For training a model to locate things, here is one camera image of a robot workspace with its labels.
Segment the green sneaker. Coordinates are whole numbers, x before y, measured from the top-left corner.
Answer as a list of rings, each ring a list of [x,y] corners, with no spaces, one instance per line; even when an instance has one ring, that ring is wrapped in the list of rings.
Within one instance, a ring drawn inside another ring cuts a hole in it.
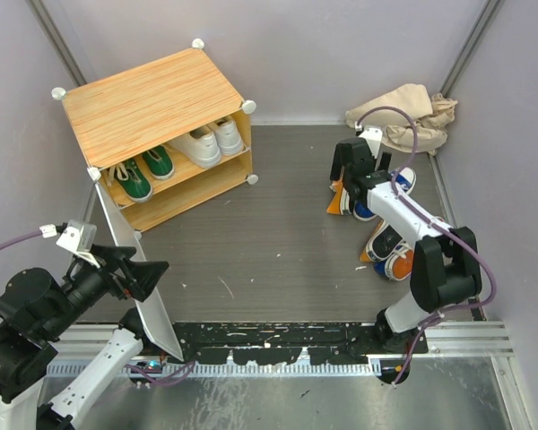
[[[175,171],[173,161],[162,145],[145,151],[142,159],[155,179],[167,180],[173,176]]]
[[[147,202],[153,194],[152,185],[143,175],[134,159],[117,163],[108,169],[108,185],[114,182],[132,202]]]

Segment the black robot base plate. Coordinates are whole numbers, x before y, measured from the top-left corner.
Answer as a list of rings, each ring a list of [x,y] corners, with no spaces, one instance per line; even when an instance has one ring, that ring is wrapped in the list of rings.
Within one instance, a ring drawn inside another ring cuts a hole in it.
[[[231,359],[244,366],[287,365],[307,352],[313,366],[366,364],[371,355],[401,356],[415,331],[381,336],[367,322],[177,322],[173,325],[183,357],[203,365],[224,365]]]

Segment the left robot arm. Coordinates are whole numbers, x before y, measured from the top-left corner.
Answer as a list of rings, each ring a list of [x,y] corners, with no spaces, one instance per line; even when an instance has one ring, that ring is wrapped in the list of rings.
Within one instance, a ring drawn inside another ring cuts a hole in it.
[[[167,262],[135,262],[130,246],[93,248],[74,258],[58,284],[42,268],[15,274],[0,296],[0,429],[78,429],[114,377],[138,355],[161,346],[161,332],[129,310],[90,364],[57,396],[39,403],[61,335],[105,295],[146,299]]]

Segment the white cabinet door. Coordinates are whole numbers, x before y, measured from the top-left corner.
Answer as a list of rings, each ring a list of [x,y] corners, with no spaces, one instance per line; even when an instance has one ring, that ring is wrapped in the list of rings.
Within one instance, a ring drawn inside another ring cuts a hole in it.
[[[140,244],[141,234],[130,226],[100,182],[95,184],[95,189],[115,245],[134,246],[136,253],[131,260],[133,262],[145,262],[146,257]],[[181,345],[174,332],[159,290],[154,287],[152,293],[144,301],[135,300],[135,304],[144,332],[152,344],[179,361],[184,362]]]

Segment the orange sneaker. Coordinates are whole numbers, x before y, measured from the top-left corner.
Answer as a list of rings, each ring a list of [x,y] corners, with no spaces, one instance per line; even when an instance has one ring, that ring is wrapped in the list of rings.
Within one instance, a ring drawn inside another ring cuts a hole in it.
[[[372,262],[365,255],[365,246],[360,254],[361,262]],[[413,250],[405,240],[382,262],[372,262],[375,272],[387,280],[401,281],[412,272]]]
[[[331,191],[334,193],[333,200],[329,203],[326,213],[330,215],[352,215],[354,202],[350,194],[343,186],[343,180],[335,180],[330,185]]]

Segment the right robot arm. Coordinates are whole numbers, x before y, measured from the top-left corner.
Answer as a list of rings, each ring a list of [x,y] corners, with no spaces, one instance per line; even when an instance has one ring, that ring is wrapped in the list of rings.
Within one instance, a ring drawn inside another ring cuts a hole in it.
[[[330,178],[340,179],[359,202],[392,227],[412,247],[410,292],[377,315],[375,340],[394,353],[407,334],[448,305],[462,304],[482,291],[476,237],[471,229],[452,228],[432,216],[396,183],[396,176],[377,168],[366,139],[336,144]]]

